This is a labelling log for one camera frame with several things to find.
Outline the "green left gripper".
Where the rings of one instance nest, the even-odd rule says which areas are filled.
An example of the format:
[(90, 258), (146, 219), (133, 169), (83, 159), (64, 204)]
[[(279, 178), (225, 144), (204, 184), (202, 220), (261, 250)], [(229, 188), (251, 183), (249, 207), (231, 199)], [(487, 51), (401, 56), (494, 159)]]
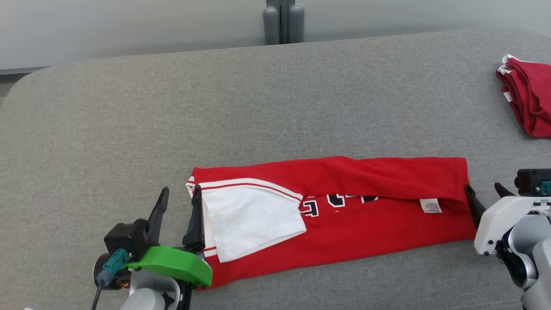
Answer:
[(200, 256), (190, 252), (202, 252), (205, 249), (204, 216), (201, 187), (195, 184), (192, 191), (192, 214), (186, 234), (183, 236), (181, 249), (159, 246), (160, 228), (163, 215), (167, 210), (169, 188), (161, 190), (160, 195), (147, 220), (149, 229), (146, 232), (151, 246), (139, 261), (127, 263), (132, 270), (142, 269), (151, 273), (188, 282), (198, 287), (212, 285), (213, 271), (210, 265)]

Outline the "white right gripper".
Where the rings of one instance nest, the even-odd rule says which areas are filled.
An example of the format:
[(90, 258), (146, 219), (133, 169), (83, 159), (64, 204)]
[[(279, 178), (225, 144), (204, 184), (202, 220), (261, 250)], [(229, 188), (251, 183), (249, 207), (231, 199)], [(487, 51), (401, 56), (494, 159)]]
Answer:
[(470, 214), (477, 229), (474, 247), (480, 255), (505, 251), (528, 255), (534, 246), (550, 238), (550, 198), (515, 196), (501, 183), (494, 183), (501, 198), (486, 209), (470, 185), (464, 186)]

